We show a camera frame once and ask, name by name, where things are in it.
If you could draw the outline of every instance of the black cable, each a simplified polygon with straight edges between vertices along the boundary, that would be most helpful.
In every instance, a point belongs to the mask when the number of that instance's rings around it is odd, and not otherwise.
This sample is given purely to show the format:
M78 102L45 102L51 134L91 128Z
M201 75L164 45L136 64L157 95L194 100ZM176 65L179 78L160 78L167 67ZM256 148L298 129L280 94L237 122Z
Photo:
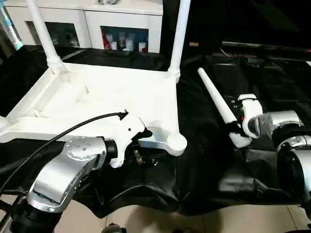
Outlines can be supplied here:
M39 149L37 149L34 153L32 153L30 156L28 156L27 159L25 159L13 172L12 174L9 176L9 178L4 182L4 184L2 185L1 189L0 189L0 197L4 191L5 186L9 183L10 179L29 161L31 160L33 157L35 157L40 151L42 151L45 147L49 146L50 144L52 144L53 142L57 141L58 139L60 139L61 137L67 135L68 133L70 133L71 131L74 131L75 129L80 128L81 126L84 126L88 123L91 123L93 121L102 119L102 118L106 118L106 117L114 117L114 116L118 116L120 118L123 118L127 113L109 113L109 114L105 114L105 115L101 115L101 116L97 116L94 118L91 118L89 120L83 121L80 124L77 124L73 127L71 127L70 129L62 132L61 134L57 135L56 137L52 138L50 141L48 141L46 144L44 144L43 146L41 146Z

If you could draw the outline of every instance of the tile floor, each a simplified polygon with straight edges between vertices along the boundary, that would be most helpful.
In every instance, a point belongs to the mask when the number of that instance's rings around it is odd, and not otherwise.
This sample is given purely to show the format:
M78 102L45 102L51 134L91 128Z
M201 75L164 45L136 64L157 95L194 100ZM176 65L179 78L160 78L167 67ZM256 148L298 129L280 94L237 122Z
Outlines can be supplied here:
M8 203L13 203L14 198L2 197ZM0 218L3 216L4 212L0 211ZM55 233L100 233L112 222L125 227L128 233L171 233L175 228L188 227L202 233L285 233L306 230L310 223L304 210L296 205L231 206L193 217L132 205L98 219L85 206L72 201Z

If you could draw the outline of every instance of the black tablecloth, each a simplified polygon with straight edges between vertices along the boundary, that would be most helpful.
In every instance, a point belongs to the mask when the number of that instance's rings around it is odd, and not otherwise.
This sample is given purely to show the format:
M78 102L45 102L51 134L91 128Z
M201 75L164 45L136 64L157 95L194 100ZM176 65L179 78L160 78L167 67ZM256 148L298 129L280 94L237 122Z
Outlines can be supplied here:
M162 56L150 53L73 48L58 48L57 52L68 63L161 71L169 64ZM129 153L122 167L105 165L91 173L75 200L98 217L130 204L197 215L236 204L297 203L278 185L276 153L269 140L254 140L241 150L233 147L197 74L198 67L205 68L232 109L232 99L254 93L264 111L295 110L307 127L311 125L311 67L305 62L192 57L182 62L177 84L179 128L188 141L185 153L173 157L162 150L140 149L145 166L138 166ZM45 54L36 46L24 46L2 64L0 115L10 112L46 69ZM1 144L0 184L43 143L16 139ZM25 194L42 166L62 146L62 142L54 143L29 162L8 184L6 193Z

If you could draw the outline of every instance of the red bottle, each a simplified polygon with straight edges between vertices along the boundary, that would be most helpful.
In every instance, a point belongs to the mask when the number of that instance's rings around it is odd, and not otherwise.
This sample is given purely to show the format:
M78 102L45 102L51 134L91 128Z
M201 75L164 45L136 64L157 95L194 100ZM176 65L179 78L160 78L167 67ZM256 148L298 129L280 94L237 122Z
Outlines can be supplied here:
M103 41L104 41L104 49L105 50L110 50L109 41L106 38L105 32L102 32L102 36L103 36Z

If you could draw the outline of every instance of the white pole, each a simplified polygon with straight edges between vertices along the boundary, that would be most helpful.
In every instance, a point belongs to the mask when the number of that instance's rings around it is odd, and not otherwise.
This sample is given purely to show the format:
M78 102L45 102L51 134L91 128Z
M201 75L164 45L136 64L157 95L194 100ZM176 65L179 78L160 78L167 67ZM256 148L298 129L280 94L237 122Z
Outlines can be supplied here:
M227 124L233 121L237 121L237 118L234 116L233 112L231 111L221 94L218 92L217 88L214 86L209 76L202 68L199 68L198 72L224 122ZM252 142L252 139L250 137L243 137L239 133L229 133L229 137L231 138L233 144L238 148L248 146Z
M180 0L178 20L176 26L175 40L171 58L171 65L169 72L176 77L176 83L180 78L180 61L183 53L183 46L185 41L185 34L188 22L188 15L190 10L191 0Z
M42 47L47 56L48 66L51 68L53 73L56 73L64 65L62 60L57 55L51 37L49 35L47 26L42 19L39 8L35 3L35 0L26 0L28 3L28 9L34 19L35 29L40 38Z

